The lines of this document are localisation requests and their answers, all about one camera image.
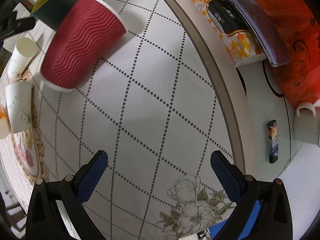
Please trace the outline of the orange floral tissue box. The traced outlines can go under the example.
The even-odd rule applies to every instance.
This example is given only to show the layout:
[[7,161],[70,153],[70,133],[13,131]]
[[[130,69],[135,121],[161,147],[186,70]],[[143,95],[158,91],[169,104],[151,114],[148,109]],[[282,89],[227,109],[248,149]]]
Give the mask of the orange floral tissue box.
[[227,36],[226,34],[219,32],[218,28],[214,25],[213,21],[207,14],[208,1],[209,0],[192,0],[197,9],[218,34],[234,65],[236,67],[240,67],[249,63],[263,61],[266,59],[260,44],[256,41],[250,31],[236,33],[233,36]]

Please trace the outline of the white paper cup with calligraphy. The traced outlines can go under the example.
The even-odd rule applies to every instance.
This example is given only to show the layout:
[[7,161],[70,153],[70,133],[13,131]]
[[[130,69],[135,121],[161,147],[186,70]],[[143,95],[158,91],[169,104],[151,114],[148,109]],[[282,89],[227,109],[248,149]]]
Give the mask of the white paper cup with calligraphy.
[[5,88],[5,100],[13,133],[32,128],[31,98],[32,83],[28,81],[13,82]]

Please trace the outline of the dark green cup yellow inside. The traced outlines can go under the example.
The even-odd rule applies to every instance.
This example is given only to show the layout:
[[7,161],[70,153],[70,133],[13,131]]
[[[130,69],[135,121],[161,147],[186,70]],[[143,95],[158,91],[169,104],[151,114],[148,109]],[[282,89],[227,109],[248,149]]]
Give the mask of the dark green cup yellow inside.
[[41,20],[54,31],[57,31],[62,21],[78,0],[37,0],[31,15]]

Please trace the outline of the red corrugated paper cup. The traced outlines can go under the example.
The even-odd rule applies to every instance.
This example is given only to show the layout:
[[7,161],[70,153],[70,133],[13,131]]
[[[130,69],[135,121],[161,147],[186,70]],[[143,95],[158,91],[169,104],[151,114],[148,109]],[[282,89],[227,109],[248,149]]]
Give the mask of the red corrugated paper cup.
[[44,83],[70,92],[88,76],[127,29],[103,0],[78,0],[60,24],[41,66]]

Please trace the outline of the white paper cup lying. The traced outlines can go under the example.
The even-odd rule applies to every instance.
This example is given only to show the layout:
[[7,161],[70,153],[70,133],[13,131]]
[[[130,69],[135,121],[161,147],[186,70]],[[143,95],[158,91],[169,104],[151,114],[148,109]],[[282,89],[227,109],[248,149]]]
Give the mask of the white paper cup lying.
[[8,77],[11,80],[21,76],[32,58],[37,54],[36,43],[27,37],[17,40],[8,65]]

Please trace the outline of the black pouch on tissue box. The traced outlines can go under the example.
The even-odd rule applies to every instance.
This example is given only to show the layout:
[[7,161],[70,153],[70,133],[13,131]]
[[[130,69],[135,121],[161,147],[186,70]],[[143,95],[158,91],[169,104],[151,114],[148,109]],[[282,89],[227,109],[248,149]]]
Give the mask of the black pouch on tissue box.
[[219,32],[233,36],[240,32],[249,32],[240,14],[225,0],[209,0],[207,14]]

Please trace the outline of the orange and white cup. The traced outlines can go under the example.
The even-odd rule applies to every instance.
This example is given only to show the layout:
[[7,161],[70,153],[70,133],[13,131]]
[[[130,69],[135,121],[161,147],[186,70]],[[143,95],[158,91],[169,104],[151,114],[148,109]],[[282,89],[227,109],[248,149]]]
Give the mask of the orange and white cup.
[[10,133],[10,123],[7,112],[3,105],[0,105],[0,139],[5,139]]

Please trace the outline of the orange plastic bag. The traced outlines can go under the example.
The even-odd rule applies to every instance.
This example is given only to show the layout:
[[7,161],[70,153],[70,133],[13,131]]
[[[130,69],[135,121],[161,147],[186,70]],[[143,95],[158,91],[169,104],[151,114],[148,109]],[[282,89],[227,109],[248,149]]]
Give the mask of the orange plastic bag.
[[291,58],[271,68],[283,94],[297,107],[319,100],[319,23],[303,0],[255,0],[279,31]]

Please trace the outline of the white enamel mug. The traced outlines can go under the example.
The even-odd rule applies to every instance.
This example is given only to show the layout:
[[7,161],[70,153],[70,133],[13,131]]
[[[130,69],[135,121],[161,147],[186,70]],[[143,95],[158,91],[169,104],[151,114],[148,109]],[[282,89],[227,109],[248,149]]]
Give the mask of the white enamel mug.
[[296,108],[295,137],[299,141],[319,147],[319,107],[302,102]]

